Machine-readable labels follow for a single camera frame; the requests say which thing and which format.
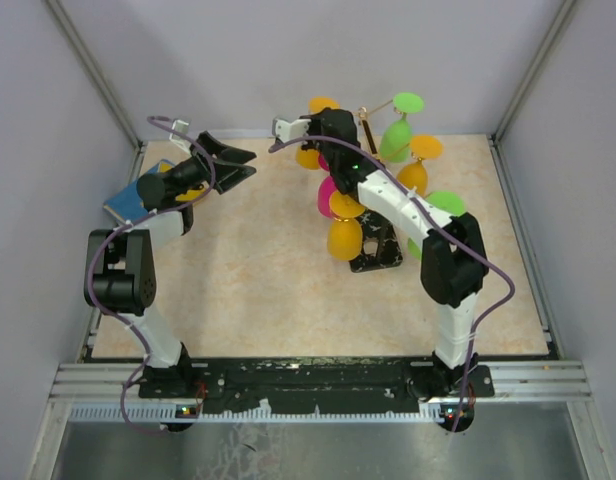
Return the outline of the pink wine glass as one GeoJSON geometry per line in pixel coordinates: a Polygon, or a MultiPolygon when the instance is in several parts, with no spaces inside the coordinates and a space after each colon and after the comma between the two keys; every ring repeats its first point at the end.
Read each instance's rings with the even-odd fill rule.
{"type": "Polygon", "coordinates": [[[324,156],[320,154],[318,156],[318,165],[322,170],[326,172],[326,177],[322,180],[318,192],[317,192],[317,209],[321,215],[327,218],[332,217],[332,211],[330,208],[330,197],[337,190],[332,176],[330,175],[330,168],[324,156]]]}

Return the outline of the green wine glass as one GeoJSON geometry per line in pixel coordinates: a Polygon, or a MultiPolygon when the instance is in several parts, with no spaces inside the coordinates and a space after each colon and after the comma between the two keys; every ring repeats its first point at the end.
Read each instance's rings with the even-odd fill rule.
{"type": "MultiPolygon", "coordinates": [[[[429,193],[425,200],[432,206],[439,208],[450,215],[461,216],[466,212],[466,206],[464,201],[459,195],[450,191],[433,191],[429,193]]],[[[421,250],[414,243],[412,239],[408,239],[407,247],[410,254],[417,259],[421,260],[421,250]]]]}
{"type": "Polygon", "coordinates": [[[398,118],[386,129],[381,138],[379,157],[384,163],[401,163],[408,156],[412,137],[408,116],[421,112],[425,102],[415,93],[400,92],[393,97],[392,105],[398,118]]]}

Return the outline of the gold wine glass rack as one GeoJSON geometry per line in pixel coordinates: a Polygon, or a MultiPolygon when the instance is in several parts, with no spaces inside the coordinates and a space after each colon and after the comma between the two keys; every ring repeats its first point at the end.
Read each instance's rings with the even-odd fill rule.
{"type": "MultiPolygon", "coordinates": [[[[369,117],[388,104],[389,102],[372,111],[366,107],[360,107],[356,112],[369,152],[377,160],[379,160],[379,153],[369,117]]],[[[385,217],[372,210],[366,210],[358,217],[358,220],[362,227],[362,250],[356,258],[349,261],[351,272],[365,273],[401,266],[403,253],[394,226],[385,217]]]]}

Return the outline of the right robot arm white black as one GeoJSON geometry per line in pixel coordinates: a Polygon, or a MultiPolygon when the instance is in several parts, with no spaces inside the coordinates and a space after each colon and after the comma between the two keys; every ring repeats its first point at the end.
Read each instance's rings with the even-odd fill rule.
{"type": "Polygon", "coordinates": [[[458,395],[470,383],[464,365],[478,293],[489,272],[478,221],[469,213],[451,215],[400,184],[372,155],[361,149],[351,112],[326,108],[275,127],[278,140],[300,139],[326,160],[336,187],[402,230],[421,251],[420,280],[439,305],[435,356],[443,362],[434,372],[436,387],[458,395]]]}

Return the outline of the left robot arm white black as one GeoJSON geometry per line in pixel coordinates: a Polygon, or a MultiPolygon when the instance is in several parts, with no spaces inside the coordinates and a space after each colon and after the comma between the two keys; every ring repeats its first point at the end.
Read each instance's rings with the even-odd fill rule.
{"type": "Polygon", "coordinates": [[[130,186],[144,214],[115,230],[89,234],[84,278],[86,302],[120,320],[145,350],[146,365],[164,369],[160,383],[172,395],[189,394],[196,373],[182,364],[184,346],[154,305],[157,293],[154,252],[187,234],[194,222],[192,202],[207,188],[223,194],[256,173],[252,151],[199,134],[190,157],[155,167],[130,186]]]}

